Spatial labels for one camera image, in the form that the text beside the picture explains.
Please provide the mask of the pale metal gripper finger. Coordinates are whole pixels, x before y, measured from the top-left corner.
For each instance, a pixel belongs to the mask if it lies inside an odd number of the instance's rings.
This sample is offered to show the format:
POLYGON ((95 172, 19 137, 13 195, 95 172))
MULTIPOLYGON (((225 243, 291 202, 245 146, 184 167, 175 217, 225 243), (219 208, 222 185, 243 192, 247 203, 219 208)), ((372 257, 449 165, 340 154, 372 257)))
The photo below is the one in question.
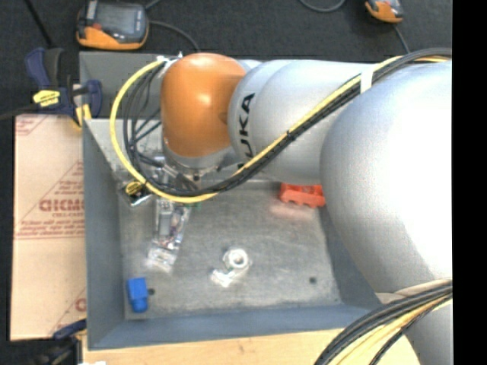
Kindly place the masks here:
POLYGON ((175 207, 170 217, 170 250, 179 249, 190 214, 190 207, 175 207))
POLYGON ((155 203, 154 232, 148 247, 148 265, 171 273, 176 260, 175 240, 171 230, 174 208, 167 200, 155 203))

